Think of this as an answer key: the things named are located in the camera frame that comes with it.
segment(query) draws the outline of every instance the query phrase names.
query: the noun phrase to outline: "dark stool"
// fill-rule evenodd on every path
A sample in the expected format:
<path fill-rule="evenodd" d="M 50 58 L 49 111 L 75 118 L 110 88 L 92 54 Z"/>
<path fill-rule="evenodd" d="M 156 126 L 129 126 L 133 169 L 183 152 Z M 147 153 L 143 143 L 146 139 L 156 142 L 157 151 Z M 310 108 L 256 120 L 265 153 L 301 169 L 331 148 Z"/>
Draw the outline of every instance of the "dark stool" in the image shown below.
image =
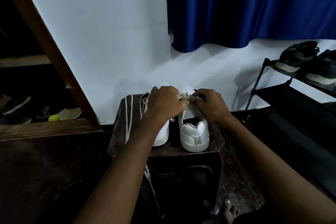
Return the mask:
<path fill-rule="evenodd" d="M 140 98 L 141 94 L 133 95 L 133 120 L 131 133 L 140 122 Z M 130 119 L 130 95 L 127 96 L 127 105 L 128 119 Z M 122 99 L 107 150 L 112 159 L 117 156 L 125 144 L 125 110 L 125 99 Z M 209 147 L 203 152 L 193 153 L 186 151 L 181 145 L 177 118 L 175 122 L 170 122 L 168 141 L 162 146 L 152 148 L 147 165 L 151 174 L 204 170 L 207 173 L 207 183 L 209 184 L 209 203 L 213 209 L 212 212 L 218 214 L 220 208 L 218 189 L 225 155 L 225 140 L 218 125 L 210 120 L 208 123 L 210 134 Z"/>

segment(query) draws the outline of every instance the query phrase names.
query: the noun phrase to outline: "hand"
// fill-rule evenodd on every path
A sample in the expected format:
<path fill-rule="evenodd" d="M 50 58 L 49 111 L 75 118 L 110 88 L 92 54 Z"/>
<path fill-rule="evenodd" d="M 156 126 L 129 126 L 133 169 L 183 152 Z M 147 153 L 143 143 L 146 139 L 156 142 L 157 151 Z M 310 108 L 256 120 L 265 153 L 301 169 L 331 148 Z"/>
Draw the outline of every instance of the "hand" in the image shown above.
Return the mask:
<path fill-rule="evenodd" d="M 201 99 L 192 98 L 196 107 L 201 111 L 203 116 L 208 120 L 216 123 L 223 123 L 227 118 L 233 117 L 226 106 L 221 94 L 215 90 L 199 89 L 192 96 L 204 96 L 204 102 Z"/>
<path fill-rule="evenodd" d="M 176 95 L 179 95 L 179 91 L 173 86 L 153 87 L 143 116 L 155 116 L 164 125 L 188 106 L 188 99 L 179 100 Z"/>

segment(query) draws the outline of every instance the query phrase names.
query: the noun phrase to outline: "blue curtain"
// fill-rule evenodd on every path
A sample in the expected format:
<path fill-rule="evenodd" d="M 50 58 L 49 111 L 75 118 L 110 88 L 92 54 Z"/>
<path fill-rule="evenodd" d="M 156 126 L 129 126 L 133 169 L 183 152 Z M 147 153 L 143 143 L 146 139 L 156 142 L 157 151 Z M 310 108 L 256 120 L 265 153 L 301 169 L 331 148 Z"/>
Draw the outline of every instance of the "blue curtain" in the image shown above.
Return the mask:
<path fill-rule="evenodd" d="M 336 39 L 336 0 L 167 0 L 172 46 L 245 47 L 255 38 Z"/>

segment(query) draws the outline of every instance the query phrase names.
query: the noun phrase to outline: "white sneaker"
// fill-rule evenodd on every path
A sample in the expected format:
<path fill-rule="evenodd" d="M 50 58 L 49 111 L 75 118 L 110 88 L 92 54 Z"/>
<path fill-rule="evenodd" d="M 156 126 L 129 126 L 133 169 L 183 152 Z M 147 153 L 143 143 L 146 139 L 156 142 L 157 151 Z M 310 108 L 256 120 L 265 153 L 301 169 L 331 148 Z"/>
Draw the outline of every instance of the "white sneaker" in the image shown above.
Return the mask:
<path fill-rule="evenodd" d="M 181 96 L 189 98 L 193 92 L 194 90 L 190 93 L 181 93 Z M 191 101 L 189 101 L 187 109 L 178 115 L 178 124 L 180 126 L 180 140 L 184 149 L 191 152 L 201 152 L 208 148 L 208 121 Z"/>
<path fill-rule="evenodd" d="M 147 111 L 148 97 L 143 99 L 143 94 L 140 98 L 140 119 L 142 119 L 143 114 Z M 157 134 L 156 139 L 154 141 L 153 146 L 161 146 L 165 144 L 169 137 L 169 120 L 167 120 L 166 124 L 162 127 L 160 132 Z"/>

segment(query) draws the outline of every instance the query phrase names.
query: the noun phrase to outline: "wooden door frame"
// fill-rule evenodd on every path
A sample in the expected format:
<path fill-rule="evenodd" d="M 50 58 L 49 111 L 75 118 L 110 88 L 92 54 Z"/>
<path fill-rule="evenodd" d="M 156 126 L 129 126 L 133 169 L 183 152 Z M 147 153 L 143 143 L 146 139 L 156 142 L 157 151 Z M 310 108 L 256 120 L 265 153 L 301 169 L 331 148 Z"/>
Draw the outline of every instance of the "wooden door frame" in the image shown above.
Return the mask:
<path fill-rule="evenodd" d="M 65 61 L 62 53 L 58 49 L 53 37 L 44 24 L 39 12 L 37 11 L 32 0 L 13 0 L 16 8 L 19 10 L 21 16 L 26 21 L 31 31 L 35 35 L 37 41 L 43 48 L 50 62 L 56 68 L 56 71 L 61 76 L 65 85 L 70 89 L 73 98 L 81 108 L 86 119 L 90 125 L 95 129 L 101 129 L 97 116 L 93 111 L 89 101 L 84 92 L 79 86 L 75 76 L 73 75 L 69 65 Z"/>

